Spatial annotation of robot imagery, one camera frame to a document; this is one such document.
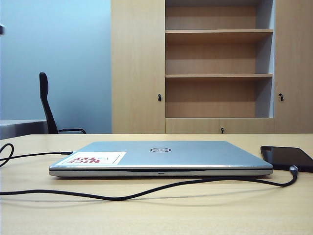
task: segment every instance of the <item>black chair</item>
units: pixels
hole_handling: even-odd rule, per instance
[[[44,72],[39,73],[39,85],[40,85],[40,99],[44,107],[45,118],[47,120],[48,125],[48,134],[58,134],[59,132],[70,132],[70,131],[82,132],[83,134],[86,134],[86,131],[81,128],[63,128],[62,130],[58,130],[47,99],[49,85],[47,75]]]

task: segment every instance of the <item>phone screen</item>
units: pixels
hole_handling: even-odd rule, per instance
[[[300,148],[262,146],[261,153],[274,169],[289,170],[295,165],[299,171],[313,172],[313,159]]]

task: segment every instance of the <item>black cable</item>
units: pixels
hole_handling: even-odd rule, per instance
[[[13,155],[13,153],[14,153],[14,146],[13,146],[13,144],[11,144],[11,143],[6,143],[6,144],[0,149],[0,153],[1,153],[7,146],[10,146],[10,147],[11,147],[11,153],[10,153],[9,157],[0,159],[0,161],[5,161],[4,163],[0,164],[0,167],[2,167],[3,165],[5,165],[10,159],[15,159],[15,158],[23,158],[23,157],[30,157],[30,156],[40,156],[40,155],[50,155],[50,154],[69,155],[69,154],[72,154],[72,153],[73,153],[73,152],[47,152],[47,153],[25,154],[25,155],[19,155],[19,156],[14,156],[14,157],[12,157],[12,155]]]
[[[11,148],[12,148],[10,156],[7,158],[7,161],[9,161],[11,159],[12,154],[13,154],[14,147],[12,144],[7,144],[7,145],[11,146]],[[287,187],[287,186],[292,185],[294,182],[296,182],[297,175],[298,175],[298,168],[296,166],[291,166],[290,167],[290,173],[292,174],[292,179],[287,183],[276,183],[276,182],[271,182],[271,181],[258,180],[258,179],[240,177],[240,176],[223,176],[223,177],[212,177],[212,178],[207,178],[207,179],[190,180],[190,181],[182,181],[182,182],[172,183],[172,184],[160,186],[157,188],[153,188],[153,189],[150,189],[147,191],[139,192],[139,193],[136,193],[133,195],[122,196],[122,197],[107,197],[107,196],[100,196],[100,195],[87,194],[87,193],[49,190],[49,189],[33,189],[33,190],[0,192],[0,195],[17,195],[17,194],[29,194],[29,193],[52,193],[52,194],[61,194],[61,195],[68,195],[68,196],[94,198],[94,199],[107,200],[107,201],[125,201],[125,200],[133,199],[136,197],[140,197],[140,196],[152,193],[152,192],[156,192],[159,190],[163,190],[166,188],[172,188],[172,187],[176,187],[176,186],[180,186],[180,185],[189,185],[189,184],[198,184],[198,183],[207,183],[207,182],[214,182],[214,181],[225,181],[225,180],[255,182],[255,183],[268,184],[268,185],[279,186],[279,187]]]

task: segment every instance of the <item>silver laptop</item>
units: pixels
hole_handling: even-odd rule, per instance
[[[272,165],[226,141],[93,142],[49,167],[60,177],[258,176]]]

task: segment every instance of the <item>chair armrest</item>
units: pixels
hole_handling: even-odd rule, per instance
[[[86,131],[80,128],[63,128],[62,130],[59,130],[59,132],[70,132],[70,131],[80,131],[83,134],[86,134]]]

